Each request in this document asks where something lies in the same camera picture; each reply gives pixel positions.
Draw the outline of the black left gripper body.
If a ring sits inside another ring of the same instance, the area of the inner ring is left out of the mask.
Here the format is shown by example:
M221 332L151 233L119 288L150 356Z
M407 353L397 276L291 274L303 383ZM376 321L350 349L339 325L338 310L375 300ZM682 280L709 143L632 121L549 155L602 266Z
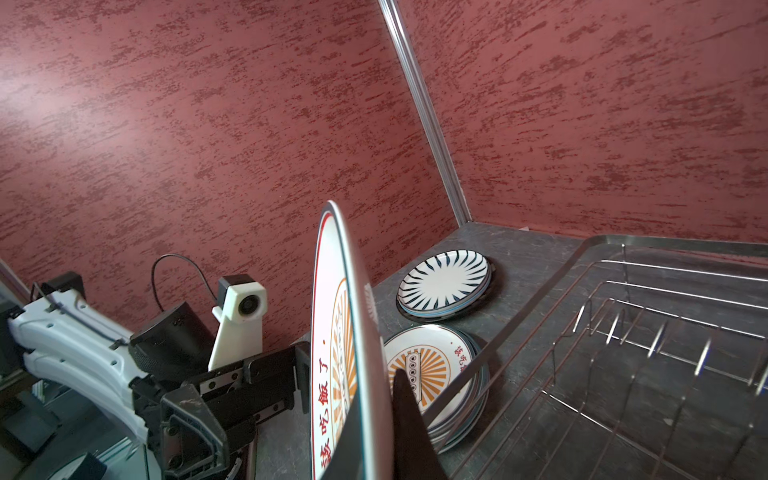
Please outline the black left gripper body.
M251 479L257 427L310 406L310 343L246 358L184 382L160 402L162 479Z

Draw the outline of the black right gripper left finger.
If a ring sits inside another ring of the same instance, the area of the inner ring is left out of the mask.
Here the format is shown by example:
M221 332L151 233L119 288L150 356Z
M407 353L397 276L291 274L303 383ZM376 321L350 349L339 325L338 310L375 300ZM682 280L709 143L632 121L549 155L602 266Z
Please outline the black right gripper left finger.
M357 480L363 478L363 473L362 413L360 399L356 397L348 411L339 442L321 479Z

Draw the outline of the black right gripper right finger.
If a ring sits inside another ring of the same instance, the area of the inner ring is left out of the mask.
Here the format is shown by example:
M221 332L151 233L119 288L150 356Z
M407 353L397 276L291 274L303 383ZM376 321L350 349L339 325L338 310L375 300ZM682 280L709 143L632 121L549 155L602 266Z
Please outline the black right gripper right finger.
M442 479L441 467L430 441L408 375L395 373L392 386L394 479Z

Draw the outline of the white plate blue rim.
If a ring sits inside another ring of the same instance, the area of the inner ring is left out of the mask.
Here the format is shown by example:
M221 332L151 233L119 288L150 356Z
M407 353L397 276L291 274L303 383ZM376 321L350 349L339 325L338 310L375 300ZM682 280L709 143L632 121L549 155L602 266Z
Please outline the white plate blue rim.
M322 209L313 274L310 363L312 476L328 467L353 400L363 424L362 479L394 473L391 394L369 276L333 201Z

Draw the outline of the white sunburst plate green rim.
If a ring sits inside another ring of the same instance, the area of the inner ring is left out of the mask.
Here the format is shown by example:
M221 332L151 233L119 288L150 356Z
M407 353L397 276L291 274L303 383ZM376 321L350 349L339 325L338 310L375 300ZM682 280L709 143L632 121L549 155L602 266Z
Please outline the white sunburst plate green rim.
M389 380L399 370L407 374L421 413L444 393L475 354L463 332L438 325L405 329L384 343Z

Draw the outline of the white sunburst pattern plate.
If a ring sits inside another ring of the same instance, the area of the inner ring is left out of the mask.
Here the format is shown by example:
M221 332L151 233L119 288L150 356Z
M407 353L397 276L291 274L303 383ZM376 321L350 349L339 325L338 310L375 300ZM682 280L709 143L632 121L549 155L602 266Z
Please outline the white sunburst pattern plate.
M458 404L459 408L436 428L428 428L431 443L438 454L456 447L478 423L488 401L489 381L490 369L484 365L469 383L469 393Z

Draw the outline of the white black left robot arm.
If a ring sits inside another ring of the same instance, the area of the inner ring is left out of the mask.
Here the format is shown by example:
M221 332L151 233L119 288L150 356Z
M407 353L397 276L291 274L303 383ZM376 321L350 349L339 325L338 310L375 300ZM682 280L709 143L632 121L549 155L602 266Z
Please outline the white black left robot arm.
M209 331L187 303L131 332L92 308L82 279L67 273L38 298L6 307L6 356L44 380L75 390L141 442L164 479L243 479L258 426L308 408L307 342L265 352L266 289L224 276Z

